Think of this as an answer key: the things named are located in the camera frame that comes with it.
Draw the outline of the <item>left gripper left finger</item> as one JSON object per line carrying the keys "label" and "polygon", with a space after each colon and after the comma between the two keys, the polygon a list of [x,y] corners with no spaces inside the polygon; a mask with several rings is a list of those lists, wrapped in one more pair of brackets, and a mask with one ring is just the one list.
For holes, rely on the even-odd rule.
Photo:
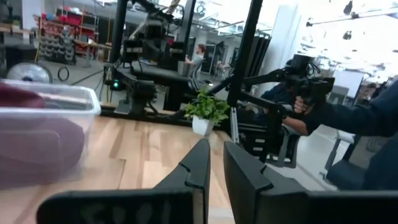
{"label": "left gripper left finger", "polygon": [[210,144],[199,140],[151,189],[74,190],[43,201],[37,224],[207,224]]}

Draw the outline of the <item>person's forearm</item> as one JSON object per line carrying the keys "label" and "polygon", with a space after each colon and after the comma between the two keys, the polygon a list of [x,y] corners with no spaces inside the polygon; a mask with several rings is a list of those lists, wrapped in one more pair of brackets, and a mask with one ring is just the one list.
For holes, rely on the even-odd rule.
{"label": "person's forearm", "polygon": [[318,128],[318,125],[312,122],[304,122],[300,119],[295,119],[291,117],[286,117],[283,121],[283,124],[286,126],[291,127],[294,129],[296,132],[303,136],[309,136],[311,135],[314,130]]}

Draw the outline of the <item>maroon corduroy cap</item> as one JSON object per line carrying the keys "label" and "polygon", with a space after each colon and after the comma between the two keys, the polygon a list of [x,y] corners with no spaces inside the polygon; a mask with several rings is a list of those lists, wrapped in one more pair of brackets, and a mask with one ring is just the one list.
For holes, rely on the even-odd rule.
{"label": "maroon corduroy cap", "polygon": [[45,108],[45,106],[44,98],[35,92],[0,82],[0,107]]}
{"label": "maroon corduroy cap", "polygon": [[0,189],[66,179],[84,148],[83,128],[66,118],[0,118]]}

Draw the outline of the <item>white monitor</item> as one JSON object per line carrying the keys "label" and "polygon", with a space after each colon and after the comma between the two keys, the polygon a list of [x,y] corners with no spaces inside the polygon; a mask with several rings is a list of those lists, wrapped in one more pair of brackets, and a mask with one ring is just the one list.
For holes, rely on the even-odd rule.
{"label": "white monitor", "polygon": [[352,71],[335,71],[333,74],[335,82],[328,102],[339,105],[350,105],[355,100],[364,73]]}

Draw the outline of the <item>green plant white pot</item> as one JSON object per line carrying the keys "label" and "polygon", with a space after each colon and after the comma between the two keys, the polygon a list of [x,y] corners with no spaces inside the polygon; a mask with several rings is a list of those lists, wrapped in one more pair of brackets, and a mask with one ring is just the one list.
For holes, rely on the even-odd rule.
{"label": "green plant white pot", "polygon": [[208,136],[214,125],[229,118],[229,105],[225,100],[207,94],[205,89],[197,91],[197,97],[184,109],[185,116],[192,119],[194,133]]}

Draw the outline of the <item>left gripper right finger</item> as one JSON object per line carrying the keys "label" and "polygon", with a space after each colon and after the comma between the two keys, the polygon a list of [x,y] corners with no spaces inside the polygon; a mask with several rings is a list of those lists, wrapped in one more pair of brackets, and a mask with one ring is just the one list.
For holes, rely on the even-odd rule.
{"label": "left gripper right finger", "polygon": [[236,224],[398,224],[398,192],[311,191],[230,141],[223,160]]}

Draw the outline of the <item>black aluminium table frame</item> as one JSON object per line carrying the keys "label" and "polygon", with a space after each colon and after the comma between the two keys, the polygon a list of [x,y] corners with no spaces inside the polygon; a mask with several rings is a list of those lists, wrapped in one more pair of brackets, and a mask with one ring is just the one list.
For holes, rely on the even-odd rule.
{"label": "black aluminium table frame", "polygon": [[[209,90],[209,94],[215,94],[225,87],[230,86],[227,99],[228,103],[235,104],[238,98],[241,97],[241,84],[243,83],[246,67],[249,65],[249,45],[254,40],[254,29],[258,23],[262,3],[263,0],[251,0],[234,74]],[[101,116],[181,127],[189,127],[192,125],[192,121],[185,117],[185,111],[180,109],[183,95],[188,88],[188,78],[178,75],[171,70],[163,70],[161,68],[148,66],[144,66],[144,69],[138,72],[123,70],[122,74],[126,78],[137,77],[143,80],[152,80],[158,85],[168,86],[170,96],[166,97],[165,100],[170,100],[175,106],[172,108],[172,111],[160,114],[155,114],[154,112],[144,109],[141,110],[141,114],[133,114],[131,112],[120,114],[117,113],[116,108],[112,106],[102,106]]]}

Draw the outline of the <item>dark office chair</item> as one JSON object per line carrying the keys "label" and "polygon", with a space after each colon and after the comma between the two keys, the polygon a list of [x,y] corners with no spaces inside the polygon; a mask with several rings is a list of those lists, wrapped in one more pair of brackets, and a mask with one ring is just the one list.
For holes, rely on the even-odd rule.
{"label": "dark office chair", "polygon": [[[364,168],[349,161],[360,139],[360,136],[356,137],[354,134],[337,130],[335,144],[324,166],[325,171],[320,173],[323,180],[340,190],[359,190],[361,188],[364,179]],[[343,158],[334,164],[341,141],[347,142],[349,146]]]}

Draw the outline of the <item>red storage shelf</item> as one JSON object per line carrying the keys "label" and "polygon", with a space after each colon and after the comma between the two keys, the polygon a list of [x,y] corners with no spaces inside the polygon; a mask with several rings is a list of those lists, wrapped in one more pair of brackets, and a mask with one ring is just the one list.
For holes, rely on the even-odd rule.
{"label": "red storage shelf", "polygon": [[74,65],[78,57],[97,53],[99,18],[79,8],[60,6],[54,13],[33,16],[39,35],[35,60]]}

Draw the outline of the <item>clear plastic bin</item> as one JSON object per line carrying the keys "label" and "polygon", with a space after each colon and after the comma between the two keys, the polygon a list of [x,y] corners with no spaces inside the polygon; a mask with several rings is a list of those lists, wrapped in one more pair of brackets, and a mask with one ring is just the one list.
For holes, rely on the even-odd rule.
{"label": "clear plastic bin", "polygon": [[95,116],[101,112],[96,93],[90,88],[81,86],[53,85],[18,80],[1,80],[0,82],[19,89],[33,91],[43,97],[46,103],[45,108],[0,107],[0,118],[66,118],[83,128],[85,148],[81,155],[78,170],[73,175],[58,182],[79,178],[87,155],[86,149],[90,129]]}

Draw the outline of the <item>grey floor fan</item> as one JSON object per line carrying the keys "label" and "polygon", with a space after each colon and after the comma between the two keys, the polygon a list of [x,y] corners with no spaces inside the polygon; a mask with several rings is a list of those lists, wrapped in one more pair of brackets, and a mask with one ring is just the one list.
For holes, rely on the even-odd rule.
{"label": "grey floor fan", "polygon": [[52,83],[52,74],[47,67],[33,62],[21,62],[11,67],[6,79],[27,82]]}

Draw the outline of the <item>person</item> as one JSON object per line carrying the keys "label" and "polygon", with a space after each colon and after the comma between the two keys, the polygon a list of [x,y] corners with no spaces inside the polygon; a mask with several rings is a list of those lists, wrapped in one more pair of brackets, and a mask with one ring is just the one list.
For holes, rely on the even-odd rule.
{"label": "person", "polygon": [[196,54],[192,59],[189,59],[188,56],[185,56],[185,63],[191,66],[190,77],[196,78],[199,70],[201,69],[201,65],[203,63],[204,54],[206,51],[206,46],[203,44],[198,44],[196,49]]}
{"label": "person", "polygon": [[362,189],[398,190],[398,79],[366,106],[330,103],[307,106],[304,121],[360,136],[388,138],[371,158]]}

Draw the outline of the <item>person's hand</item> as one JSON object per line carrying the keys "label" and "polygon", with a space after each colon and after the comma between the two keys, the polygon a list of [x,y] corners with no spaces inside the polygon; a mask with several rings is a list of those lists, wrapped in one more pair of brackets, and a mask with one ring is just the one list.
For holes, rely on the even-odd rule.
{"label": "person's hand", "polygon": [[304,99],[301,96],[297,96],[294,104],[294,111],[298,114],[306,114],[308,106],[305,104]]}

